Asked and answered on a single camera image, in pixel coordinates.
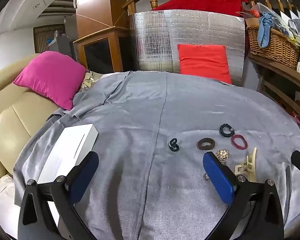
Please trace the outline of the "cream hair claw clip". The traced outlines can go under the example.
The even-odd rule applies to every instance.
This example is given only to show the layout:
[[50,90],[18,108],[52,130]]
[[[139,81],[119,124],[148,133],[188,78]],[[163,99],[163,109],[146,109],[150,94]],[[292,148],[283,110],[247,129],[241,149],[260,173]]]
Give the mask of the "cream hair claw clip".
[[241,164],[235,166],[234,174],[236,176],[246,176],[250,182],[256,183],[256,154],[257,148],[254,147],[253,151],[246,156],[246,159]]

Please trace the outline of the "gold rhinestone brooch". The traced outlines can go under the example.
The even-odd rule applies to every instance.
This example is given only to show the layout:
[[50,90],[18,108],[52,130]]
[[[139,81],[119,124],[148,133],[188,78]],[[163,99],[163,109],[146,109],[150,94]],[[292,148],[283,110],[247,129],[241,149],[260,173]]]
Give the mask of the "gold rhinestone brooch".
[[226,161],[231,157],[231,154],[228,150],[221,149],[216,152],[216,157],[223,165],[226,165]]

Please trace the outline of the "black beaded scrunchie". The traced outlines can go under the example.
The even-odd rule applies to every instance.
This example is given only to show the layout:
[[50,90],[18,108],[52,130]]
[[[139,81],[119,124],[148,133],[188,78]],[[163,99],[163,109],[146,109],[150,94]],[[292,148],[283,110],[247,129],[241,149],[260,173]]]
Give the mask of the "black beaded scrunchie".
[[222,124],[219,128],[219,133],[225,138],[230,138],[235,134],[235,131],[229,124]]

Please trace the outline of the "white jewelry tray box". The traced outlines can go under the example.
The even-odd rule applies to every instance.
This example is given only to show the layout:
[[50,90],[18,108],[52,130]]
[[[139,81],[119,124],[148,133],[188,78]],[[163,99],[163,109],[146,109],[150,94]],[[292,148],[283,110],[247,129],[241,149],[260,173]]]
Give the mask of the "white jewelry tray box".
[[15,204],[21,205],[26,182],[50,183],[67,176],[93,149],[98,131],[93,124],[41,129],[21,151],[13,168]]

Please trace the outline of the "wooden shelf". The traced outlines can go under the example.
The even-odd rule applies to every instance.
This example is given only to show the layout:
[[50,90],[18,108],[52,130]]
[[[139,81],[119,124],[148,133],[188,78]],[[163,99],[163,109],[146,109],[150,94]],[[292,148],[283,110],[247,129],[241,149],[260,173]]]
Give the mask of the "wooden shelf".
[[256,64],[256,90],[281,106],[300,127],[300,73],[252,53],[248,59]]

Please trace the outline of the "beige leather sofa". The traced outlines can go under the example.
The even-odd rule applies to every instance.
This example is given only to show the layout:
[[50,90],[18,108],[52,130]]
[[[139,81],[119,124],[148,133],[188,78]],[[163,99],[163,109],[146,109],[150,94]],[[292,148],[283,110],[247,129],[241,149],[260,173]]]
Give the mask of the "beige leather sofa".
[[0,70],[0,178],[13,173],[24,146],[58,109],[50,99],[13,84],[37,56],[30,55]]

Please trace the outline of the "wicker basket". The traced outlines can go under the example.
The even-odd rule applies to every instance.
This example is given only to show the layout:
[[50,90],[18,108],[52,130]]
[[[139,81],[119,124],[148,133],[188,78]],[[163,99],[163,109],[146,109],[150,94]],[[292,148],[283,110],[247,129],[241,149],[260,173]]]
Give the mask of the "wicker basket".
[[257,42],[258,27],[255,25],[246,28],[249,37],[250,53],[265,59],[280,63],[296,70],[300,47],[280,31],[270,29],[269,42],[266,48],[260,48]]

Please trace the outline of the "grey bed blanket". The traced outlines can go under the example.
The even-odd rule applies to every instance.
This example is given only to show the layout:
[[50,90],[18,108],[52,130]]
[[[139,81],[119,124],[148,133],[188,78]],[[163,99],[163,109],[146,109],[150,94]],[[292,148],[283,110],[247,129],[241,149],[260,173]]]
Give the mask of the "grey bed blanket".
[[197,142],[209,137],[228,150],[230,168],[248,153],[220,135],[222,124],[257,148],[257,181],[274,181],[285,235],[300,225],[300,171],[290,164],[300,129],[256,91],[190,75],[119,73],[76,94],[73,108],[57,110],[41,129],[55,123],[98,131],[100,165],[76,206],[98,239],[204,239],[226,205],[204,179]]

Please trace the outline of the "red cushion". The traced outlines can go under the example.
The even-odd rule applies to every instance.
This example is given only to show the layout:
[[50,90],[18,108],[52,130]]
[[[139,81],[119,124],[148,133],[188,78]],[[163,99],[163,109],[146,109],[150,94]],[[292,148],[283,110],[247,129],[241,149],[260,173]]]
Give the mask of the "red cushion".
[[180,74],[232,84],[225,46],[179,44],[178,55]]

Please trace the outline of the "blue cloth in basket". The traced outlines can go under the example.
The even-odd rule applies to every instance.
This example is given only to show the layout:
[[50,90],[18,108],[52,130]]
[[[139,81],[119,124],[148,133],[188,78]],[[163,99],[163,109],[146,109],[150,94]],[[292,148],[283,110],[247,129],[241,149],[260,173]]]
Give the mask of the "blue cloth in basket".
[[270,13],[263,13],[258,21],[259,28],[257,42],[260,48],[266,48],[270,40],[270,30],[274,26],[273,15]]

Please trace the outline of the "magenta pillow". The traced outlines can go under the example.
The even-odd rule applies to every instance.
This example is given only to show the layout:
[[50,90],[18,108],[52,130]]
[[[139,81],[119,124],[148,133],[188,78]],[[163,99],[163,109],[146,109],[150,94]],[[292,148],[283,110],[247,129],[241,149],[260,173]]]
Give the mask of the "magenta pillow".
[[56,51],[46,51],[32,59],[13,83],[29,88],[52,100],[57,106],[70,110],[85,73],[86,68],[71,57]]

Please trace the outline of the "dark red cloth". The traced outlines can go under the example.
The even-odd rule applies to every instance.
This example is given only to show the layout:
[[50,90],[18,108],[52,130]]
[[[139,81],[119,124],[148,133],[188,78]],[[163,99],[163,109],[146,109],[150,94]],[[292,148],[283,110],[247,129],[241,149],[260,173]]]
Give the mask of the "dark red cloth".
[[239,13],[243,12],[242,3],[247,0],[170,0],[153,11],[158,10],[197,10],[215,12],[230,16],[239,17]]

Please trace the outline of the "wooden cabinet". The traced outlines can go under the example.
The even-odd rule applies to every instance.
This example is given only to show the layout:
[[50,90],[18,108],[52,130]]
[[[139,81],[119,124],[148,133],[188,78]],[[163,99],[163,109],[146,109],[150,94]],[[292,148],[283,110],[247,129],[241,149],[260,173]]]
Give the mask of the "wooden cabinet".
[[133,48],[126,0],[74,0],[78,60],[100,74],[133,70]]

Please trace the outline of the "silver foil insulation panel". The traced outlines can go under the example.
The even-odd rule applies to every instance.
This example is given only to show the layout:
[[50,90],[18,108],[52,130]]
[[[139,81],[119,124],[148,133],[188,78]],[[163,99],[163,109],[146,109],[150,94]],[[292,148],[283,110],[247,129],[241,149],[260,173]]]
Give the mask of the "silver foil insulation panel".
[[196,10],[137,12],[129,17],[138,70],[179,72],[179,44],[224,45],[231,81],[242,85],[245,23],[236,16]]

